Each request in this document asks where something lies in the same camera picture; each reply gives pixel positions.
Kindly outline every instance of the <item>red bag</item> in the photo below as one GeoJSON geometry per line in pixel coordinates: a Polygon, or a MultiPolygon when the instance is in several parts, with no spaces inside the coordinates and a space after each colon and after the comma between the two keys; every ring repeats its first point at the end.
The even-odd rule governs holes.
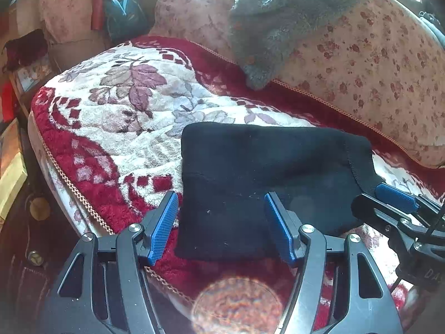
{"type": "Polygon", "coordinates": [[[34,30],[21,38],[10,40],[4,45],[4,48],[6,48],[8,56],[6,69],[11,72],[20,67],[31,65],[48,52],[48,44],[42,29],[34,30]]]}
{"type": "Polygon", "coordinates": [[[1,111],[3,114],[3,121],[9,123],[15,118],[14,116],[14,89],[11,82],[8,80],[2,87],[0,87],[1,97],[1,111]]]}

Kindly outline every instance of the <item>gray fluffy cloth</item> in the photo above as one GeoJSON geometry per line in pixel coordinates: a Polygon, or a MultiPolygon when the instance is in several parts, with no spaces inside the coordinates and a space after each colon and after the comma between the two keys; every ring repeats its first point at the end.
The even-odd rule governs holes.
{"type": "Polygon", "coordinates": [[[247,85],[262,89],[284,66],[295,41],[335,21],[361,0],[235,0],[233,53],[247,85]]]}

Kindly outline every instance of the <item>floral pattern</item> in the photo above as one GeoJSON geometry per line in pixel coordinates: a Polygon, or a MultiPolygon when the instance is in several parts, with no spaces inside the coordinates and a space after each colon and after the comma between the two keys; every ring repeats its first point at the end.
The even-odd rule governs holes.
{"type": "MultiPolygon", "coordinates": [[[[82,65],[86,66],[96,67],[70,81],[55,77],[37,93],[28,127],[50,188],[80,234],[106,233],[60,179],[44,153],[38,129],[50,149],[54,145],[67,149],[56,155],[58,164],[62,169],[66,167],[64,172],[71,182],[117,232],[159,204],[166,190],[182,192],[180,137],[187,124],[216,121],[312,126],[306,119],[261,101],[231,97],[230,79],[211,69],[196,70],[184,52],[162,48],[156,38],[143,37],[141,42],[123,44],[82,65]],[[141,106],[138,100],[132,101],[133,87],[142,89],[146,104],[145,100],[141,106]],[[99,92],[103,88],[108,89],[107,93],[99,92]],[[121,214],[118,219],[110,215],[116,212],[121,214]]],[[[377,155],[373,159],[377,174],[388,183],[434,199],[424,184],[404,168],[393,168],[377,155]]],[[[360,230],[386,282],[392,284],[397,256],[380,233],[366,225],[360,230]]],[[[331,279],[327,278],[326,286],[332,288],[331,279]]],[[[398,307],[403,307],[409,288],[403,283],[395,291],[398,307]]]]}
{"type": "Polygon", "coordinates": [[[92,63],[90,60],[81,62],[80,64],[77,64],[76,66],[59,75],[59,83],[63,83],[64,81],[69,83],[70,81],[76,79],[79,74],[88,73],[91,70],[98,68],[102,64],[102,62],[92,63]]]}
{"type": "Polygon", "coordinates": [[[92,36],[91,0],[39,0],[39,9],[45,27],[57,43],[92,36]]]}
{"type": "MultiPolygon", "coordinates": [[[[151,35],[187,39],[233,60],[233,0],[158,0],[151,35]]],[[[400,143],[427,165],[445,162],[445,52],[396,0],[366,0],[295,42],[277,78],[310,91],[400,143]]]]}

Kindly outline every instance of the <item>black fabric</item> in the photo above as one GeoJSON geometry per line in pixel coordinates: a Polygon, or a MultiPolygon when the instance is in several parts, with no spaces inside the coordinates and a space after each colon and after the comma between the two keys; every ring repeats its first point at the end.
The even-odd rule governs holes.
{"type": "Polygon", "coordinates": [[[269,191],[304,224],[342,234],[361,224],[353,198],[382,182],[369,141],[336,129],[203,122],[186,126],[181,144],[175,253],[185,259],[277,256],[263,212],[269,191]]]}

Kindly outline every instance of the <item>bed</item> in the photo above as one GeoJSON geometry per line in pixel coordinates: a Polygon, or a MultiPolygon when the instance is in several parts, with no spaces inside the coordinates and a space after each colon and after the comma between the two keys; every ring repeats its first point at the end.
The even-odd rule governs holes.
{"type": "MultiPolygon", "coordinates": [[[[364,135],[372,142],[375,171],[386,183],[443,201],[445,186],[437,167],[445,158],[440,133],[445,117],[437,107],[445,104],[440,93],[445,55],[420,20],[396,0],[366,0],[300,42],[268,95],[267,89],[246,90],[242,73],[231,62],[231,4],[233,0],[158,0],[156,24],[148,36],[63,72],[36,96],[29,138],[52,193],[79,235],[119,232],[159,204],[165,189],[181,193],[179,139],[183,127],[196,121],[330,126],[364,135]],[[233,73],[230,79],[228,71],[233,73]],[[141,76],[150,82],[141,83],[141,76]],[[59,132],[52,130],[50,121],[74,134],[63,148],[71,161],[57,145],[51,146],[51,132],[55,137],[59,132]],[[88,138],[87,148],[81,148],[76,135],[88,138]],[[116,153],[116,137],[124,137],[127,146],[150,148],[126,157],[116,153]],[[88,167],[85,162],[92,157],[97,163],[88,167]],[[95,193],[100,184],[108,184],[110,190],[95,193]],[[111,189],[114,184],[121,201],[111,189]],[[101,201],[100,195],[113,196],[119,205],[125,202],[124,208],[115,214],[113,202],[101,201]]],[[[164,261],[147,273],[150,282],[190,318],[202,290],[190,282],[197,275],[214,278],[225,269],[178,261],[173,248],[179,225],[175,222],[164,261]]],[[[355,232],[392,285],[398,260],[387,239],[367,225],[355,232]]],[[[272,274],[280,270],[270,262],[259,265],[272,274]]],[[[282,282],[289,278],[282,277],[282,282]]],[[[325,283],[332,287],[329,274],[325,283]]],[[[408,328],[429,294],[402,281],[393,297],[408,328]]],[[[329,304],[329,295],[321,298],[321,307],[329,304]]],[[[320,317],[317,325],[323,326],[324,319],[320,317]]]]}
{"type": "MultiPolygon", "coordinates": [[[[437,202],[443,197],[440,169],[422,166],[379,130],[302,89],[279,81],[272,88],[274,94],[246,90],[239,68],[209,49],[142,36],[49,81],[33,101],[28,132],[46,181],[79,235],[119,232],[159,204],[166,189],[181,193],[179,139],[184,126],[195,121],[331,126],[362,134],[373,144],[375,171],[386,183],[437,202]],[[125,153],[128,147],[131,152],[125,153]]],[[[178,225],[163,259],[147,273],[150,282],[191,317],[194,298],[202,290],[195,275],[214,278],[225,269],[176,258],[178,225]]],[[[387,239],[366,225],[355,232],[392,285],[398,261],[387,239]]],[[[282,270],[276,264],[271,268],[270,262],[258,265],[272,276],[282,270]]],[[[281,277],[282,284],[291,283],[291,277],[281,277]]],[[[326,285],[332,286],[329,275],[326,285]]],[[[412,311],[423,302],[420,298],[428,295],[402,282],[393,297],[408,327],[412,311]]],[[[328,307],[329,300],[322,298],[320,305],[328,307]]]]}

